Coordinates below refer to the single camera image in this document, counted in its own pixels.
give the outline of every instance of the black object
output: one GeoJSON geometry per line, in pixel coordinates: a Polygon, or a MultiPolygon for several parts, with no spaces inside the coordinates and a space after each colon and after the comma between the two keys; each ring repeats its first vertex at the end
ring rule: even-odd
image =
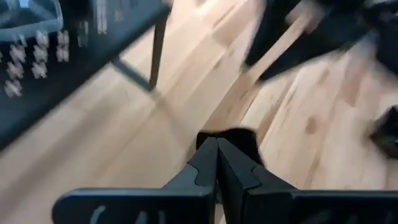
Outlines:
{"type": "MultiPolygon", "coordinates": [[[[260,26],[245,59],[248,67],[257,63],[288,29],[285,17],[299,2],[299,0],[267,1],[260,26]]],[[[365,6],[364,0],[317,0],[316,2],[325,12],[318,27],[310,34],[303,33],[262,74],[260,81],[268,80],[333,50],[348,50],[371,30],[379,34],[377,59],[389,70],[398,74],[396,51],[392,50],[398,50],[396,41],[398,23],[394,15],[398,10],[396,0],[370,6],[365,6]]]]}
{"type": "Polygon", "coordinates": [[[63,12],[63,31],[69,35],[69,60],[59,62],[56,57],[57,34],[50,35],[47,78],[36,79],[32,74],[34,62],[33,47],[36,40],[27,39],[25,49],[26,62],[23,78],[11,80],[7,74],[7,62],[12,61],[8,54],[10,44],[0,42],[0,52],[3,54],[0,62],[0,150],[15,140],[27,128],[41,119],[62,100],[84,84],[99,69],[110,61],[121,69],[124,65],[119,60],[119,54],[151,27],[156,26],[154,38],[154,55],[152,59],[152,74],[150,82],[144,80],[132,69],[122,70],[130,78],[138,82],[143,89],[151,91],[156,84],[162,43],[170,6],[162,0],[59,0],[63,12]],[[104,7],[107,18],[106,34],[97,31],[98,21],[93,9],[94,3],[106,2],[104,7]],[[116,8],[122,8],[124,18],[115,21],[116,8]],[[88,33],[82,40],[86,45],[79,46],[80,33],[87,28],[88,33]],[[5,91],[5,83],[17,82],[22,87],[21,96],[10,98],[5,91]]]}
{"type": "Polygon", "coordinates": [[[398,159],[398,109],[396,105],[389,108],[373,124],[371,139],[387,156],[398,159]]]}
{"type": "Polygon", "coordinates": [[[54,223],[214,223],[216,178],[227,223],[398,222],[398,192],[297,190],[250,159],[245,152],[253,149],[218,134],[199,141],[196,154],[162,189],[74,190],[55,203],[54,223]]]}

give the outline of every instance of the black desk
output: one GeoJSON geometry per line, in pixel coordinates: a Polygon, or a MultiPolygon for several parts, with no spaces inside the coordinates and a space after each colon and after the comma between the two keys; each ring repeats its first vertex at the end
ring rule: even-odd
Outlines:
{"type": "Polygon", "coordinates": [[[10,97],[10,91],[6,94],[6,83],[12,81],[6,72],[7,61],[11,61],[8,53],[10,43],[0,44],[0,51],[3,54],[0,64],[0,150],[57,106],[108,62],[113,61],[115,66],[122,71],[127,70],[127,67],[124,67],[124,64],[118,59],[118,55],[154,25],[156,25],[156,29],[150,82],[146,82],[131,70],[127,71],[129,72],[127,75],[146,90],[150,91],[155,87],[170,6],[162,0],[104,1],[107,2],[106,34],[97,32],[96,13],[90,10],[90,8],[95,8],[92,2],[89,3],[87,10],[81,8],[83,0],[61,1],[64,29],[68,31],[70,38],[69,60],[68,62],[58,62],[56,57],[57,35],[50,35],[50,45],[47,49],[49,55],[47,77],[35,78],[31,68],[34,61],[33,46],[36,39],[27,40],[25,48],[27,60],[23,63],[24,77],[16,79],[22,87],[20,96],[11,92],[10,97]],[[115,8],[120,7],[117,4],[122,4],[124,13],[122,21],[115,20],[115,8]],[[86,21],[89,31],[86,36],[87,45],[80,44],[82,47],[78,44],[77,34],[78,30],[81,30],[79,29],[81,21],[86,21]]]}

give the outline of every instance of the black chair leg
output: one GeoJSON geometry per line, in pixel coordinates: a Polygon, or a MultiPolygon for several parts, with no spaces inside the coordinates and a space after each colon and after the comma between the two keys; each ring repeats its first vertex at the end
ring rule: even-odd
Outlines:
{"type": "Polygon", "coordinates": [[[150,69],[149,88],[153,90],[156,87],[159,77],[160,60],[162,58],[164,34],[166,30],[167,17],[155,25],[154,46],[152,51],[152,66],[150,69]]]}

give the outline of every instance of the metal frame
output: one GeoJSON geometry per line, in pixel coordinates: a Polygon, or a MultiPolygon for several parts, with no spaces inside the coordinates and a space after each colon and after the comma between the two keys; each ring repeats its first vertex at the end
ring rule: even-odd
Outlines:
{"type": "Polygon", "coordinates": [[[111,61],[113,66],[115,66],[123,74],[127,75],[129,78],[135,81],[139,86],[141,86],[141,88],[146,91],[152,91],[156,87],[159,78],[160,60],[162,58],[167,18],[168,16],[165,16],[155,25],[154,46],[152,50],[152,65],[150,68],[149,81],[147,81],[140,73],[131,68],[119,56],[111,61]]]}

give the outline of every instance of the light wood floor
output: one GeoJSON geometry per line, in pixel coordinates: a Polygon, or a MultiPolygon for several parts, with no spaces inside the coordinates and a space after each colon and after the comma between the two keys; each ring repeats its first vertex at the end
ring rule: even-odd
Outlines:
{"type": "MultiPolygon", "coordinates": [[[[51,223],[54,201],[78,187],[161,187],[203,128],[256,129],[268,169],[300,189],[396,189],[398,163],[367,130],[398,103],[398,84],[363,42],[252,87],[239,69],[262,2],[175,0],[157,91],[106,66],[9,146],[0,156],[0,223],[51,223]]],[[[151,34],[124,54],[145,74],[151,34]]]]}

